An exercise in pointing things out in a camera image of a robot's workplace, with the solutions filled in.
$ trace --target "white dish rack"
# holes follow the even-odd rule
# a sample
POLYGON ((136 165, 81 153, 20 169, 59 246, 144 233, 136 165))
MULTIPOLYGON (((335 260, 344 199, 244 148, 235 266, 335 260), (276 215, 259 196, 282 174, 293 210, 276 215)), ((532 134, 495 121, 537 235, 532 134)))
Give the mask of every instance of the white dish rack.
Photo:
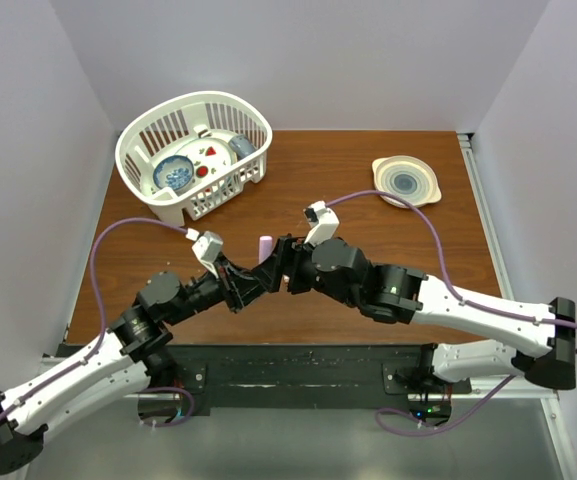
POLYGON ((266 152, 272 129, 252 105, 224 92, 196 92, 168 100, 134 120, 115 149, 115 163, 130 191, 162 221, 184 225, 184 211, 197 220, 243 191, 249 181, 266 174, 266 152), (157 188, 153 173, 190 138, 209 135, 228 141, 243 134, 255 151, 232 165, 195 182, 183 192, 157 188))

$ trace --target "wooden tabletop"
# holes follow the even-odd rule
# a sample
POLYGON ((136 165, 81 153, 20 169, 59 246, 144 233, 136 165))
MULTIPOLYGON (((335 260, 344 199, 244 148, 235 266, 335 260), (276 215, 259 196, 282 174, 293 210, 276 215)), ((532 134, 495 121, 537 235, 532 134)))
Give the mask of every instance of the wooden tabletop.
MULTIPOLYGON (((418 157, 437 174, 443 198, 423 210, 441 236, 453 282, 499 295, 454 132, 275 132, 265 178, 246 184, 242 194, 188 225, 218 233, 225 255, 252 267, 260 235, 305 235, 309 227, 304 207, 372 188, 371 162, 392 155, 418 157)), ((338 235, 370 260, 439 275, 432 238, 414 213, 378 197, 344 203, 335 212, 341 221, 338 235)), ((154 218, 115 171, 97 232, 134 216, 154 218)), ((162 269, 176 271, 184 281, 202 271, 189 241, 175 232, 127 225, 111 233, 100 248, 97 267, 109 320, 129 307, 146 280, 162 269)), ((67 342, 87 343, 98 329, 99 313, 86 272, 67 342)), ((476 338, 441 327, 376 323, 316 292, 267 295, 237 315, 219 305, 170 329, 175 343, 460 343, 476 338)))

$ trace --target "white panel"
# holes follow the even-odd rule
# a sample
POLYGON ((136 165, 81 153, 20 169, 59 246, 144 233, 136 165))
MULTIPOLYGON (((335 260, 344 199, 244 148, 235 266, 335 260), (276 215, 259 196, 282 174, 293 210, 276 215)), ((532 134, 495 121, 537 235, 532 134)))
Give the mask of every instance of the white panel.
POLYGON ((473 131, 547 0, 52 0, 114 126, 196 90, 275 129, 473 131))
POLYGON ((0 2, 0 388, 55 348, 112 162, 113 129, 47 1, 0 2))
POLYGON ((577 2, 550 2, 474 146, 516 297, 577 302, 577 2))

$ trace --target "black mount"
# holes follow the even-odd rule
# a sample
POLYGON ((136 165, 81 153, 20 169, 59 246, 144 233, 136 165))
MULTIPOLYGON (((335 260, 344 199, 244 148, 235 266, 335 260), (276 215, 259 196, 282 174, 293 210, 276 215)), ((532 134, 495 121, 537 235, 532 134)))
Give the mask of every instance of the black mount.
POLYGON ((44 432, 48 429, 42 425, 30 435, 15 431, 14 421, 5 420, 0 423, 0 475, 6 475, 32 462, 44 449, 44 432))
MULTIPOLYGON (((557 297, 550 302, 550 311, 558 319, 575 322, 575 302, 572 300, 557 297)), ((550 352, 537 359, 517 352, 512 364, 535 385, 554 390, 573 390, 577 384, 575 332, 572 328, 555 326, 555 336, 549 339, 550 352)))

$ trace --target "purple cable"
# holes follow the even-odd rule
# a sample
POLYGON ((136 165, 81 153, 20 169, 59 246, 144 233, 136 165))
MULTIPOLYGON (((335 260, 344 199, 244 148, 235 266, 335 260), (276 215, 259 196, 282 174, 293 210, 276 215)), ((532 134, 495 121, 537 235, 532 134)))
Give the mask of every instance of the purple cable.
MULTIPOLYGON (((97 267, 96 267, 97 251, 99 250, 99 245, 101 244, 101 242, 104 240, 104 238, 106 238, 106 236, 110 232, 112 232, 116 228, 118 228, 122 225, 126 225, 128 223, 150 223, 152 225, 159 225, 162 227, 169 228, 170 230, 175 230, 177 232, 183 233, 184 235, 188 233, 188 230, 185 228, 174 227, 172 225, 168 225, 167 223, 161 222, 159 220, 154 220, 151 218, 133 217, 133 218, 125 218, 123 220, 119 220, 118 222, 113 223, 108 228, 106 228, 101 233, 101 235, 99 235, 99 237, 97 237, 97 239, 95 240, 95 243, 92 246, 92 250, 90 252, 89 269, 90 269, 90 280, 92 282, 92 289, 93 289, 93 292, 95 294, 95 299, 97 300, 97 307, 99 308, 100 329, 99 329, 99 336, 97 337, 97 341, 95 342, 95 345, 92 347, 92 349, 84 356, 83 363, 87 362, 93 355, 95 355, 99 351, 99 349, 101 348, 101 344, 104 341, 104 336, 106 334, 106 324, 107 324, 106 309, 104 307, 104 301, 103 301, 103 298, 101 296, 101 290, 99 289, 99 282, 97 281, 97 267)), ((33 388, 28 390, 28 392, 26 392, 24 395, 21 395, 15 403, 13 403, 12 405, 10 405, 8 408, 6 408, 4 411, 2 411, 0 413, 0 423, 11 412, 13 412, 17 408, 18 405, 22 405, 26 400, 28 400, 30 397, 32 397, 35 393, 37 393, 41 389, 45 388, 46 386, 50 385, 52 382, 60 379, 64 375, 69 374, 70 372, 75 370, 77 367, 79 367, 79 365, 81 365, 81 364, 82 363, 74 363, 74 364, 68 366, 67 368, 63 369, 59 373, 56 373, 52 377, 49 377, 46 380, 44 380, 43 382, 35 385, 33 388)), ((190 396, 190 393, 188 393, 188 392, 185 392, 185 395, 188 396, 188 398, 192 398, 190 396)))
POLYGON ((182 423, 186 423, 188 420, 190 420, 190 417, 192 416, 193 412, 195 411, 195 399, 190 394, 190 392, 184 390, 183 388, 179 388, 179 387, 153 387, 153 388, 146 388, 145 390, 142 390, 139 393, 159 393, 159 392, 180 393, 181 395, 185 396, 188 399, 188 402, 190 403, 190 408, 188 409, 186 414, 181 418, 177 418, 177 419, 175 419, 169 423, 154 423, 154 424, 152 424, 155 428, 174 427, 176 425, 181 425, 182 423))
MULTIPOLYGON (((363 190, 361 192, 351 193, 350 195, 345 195, 343 197, 332 200, 331 202, 327 202, 326 206, 327 207, 334 207, 335 205, 339 205, 340 203, 343 203, 347 200, 352 200, 353 198, 358 198, 358 197, 365 197, 367 195, 379 195, 382 197, 391 198, 392 200, 396 200, 397 202, 402 203, 403 205, 408 207, 410 210, 415 212, 423 220, 423 222, 426 224, 426 226, 430 230, 430 233, 432 234, 432 236, 435 240, 435 246, 437 247, 437 256, 439 257, 439 266, 441 268, 442 279, 443 279, 444 283, 446 284, 446 288, 448 289, 450 294, 453 297, 455 297, 457 300, 459 300, 459 302, 463 303, 464 305, 468 305, 470 307, 476 308, 477 310, 481 310, 481 311, 484 311, 487 313, 492 313, 494 315, 501 315, 504 317, 513 318, 516 320, 522 320, 522 321, 531 322, 531 323, 535 321, 535 319, 533 317, 529 317, 528 315, 521 315, 518 313, 506 312, 505 310, 500 310, 497 308, 489 307, 487 305, 482 305, 480 303, 473 302, 471 300, 464 299, 463 296, 459 294, 459 292, 455 289, 454 285, 450 281, 450 276, 448 275, 448 269, 446 268, 446 258, 444 256, 444 249, 441 245, 441 239, 439 238, 439 234, 437 233, 435 226, 432 224, 430 219, 426 215, 424 215, 424 213, 421 210, 419 210, 417 207, 415 207, 412 203, 408 202, 404 198, 401 198, 400 196, 389 193, 389 192, 382 192, 380 190, 363 190)), ((573 328, 573 329, 577 330, 577 323, 575 323, 575 322, 569 322, 569 321, 561 320, 561 319, 544 319, 544 320, 542 320, 542 322, 550 324, 550 325, 573 328)), ((484 398, 482 398, 479 402, 477 402, 474 407, 472 407, 465 415, 463 415, 459 419, 455 420, 454 422, 452 422, 448 425, 433 429, 431 431, 425 431, 425 432, 417 431, 417 432, 415 432, 415 431, 402 430, 402 429, 387 426, 386 424, 383 423, 383 420, 381 420, 380 415, 382 413, 395 413, 398 415, 402 415, 406 418, 410 418, 411 420, 414 420, 416 422, 419 421, 419 419, 415 418, 410 413, 406 413, 402 410, 397 410, 394 408, 388 408, 388 407, 380 408, 379 410, 377 410, 375 412, 375 419, 381 428, 383 428, 387 432, 394 433, 396 435, 403 435, 403 436, 407 436, 407 437, 430 437, 432 435, 437 435, 439 433, 443 433, 443 432, 447 432, 449 430, 452 430, 453 428, 461 425, 464 421, 469 419, 477 410, 479 410, 481 407, 483 407, 484 404, 488 400, 490 400, 493 396, 495 396, 513 378, 515 378, 515 377, 513 375, 510 375, 510 376, 506 377, 504 380, 502 380, 499 383, 499 385, 497 385, 490 392, 488 392, 488 394, 484 398)))

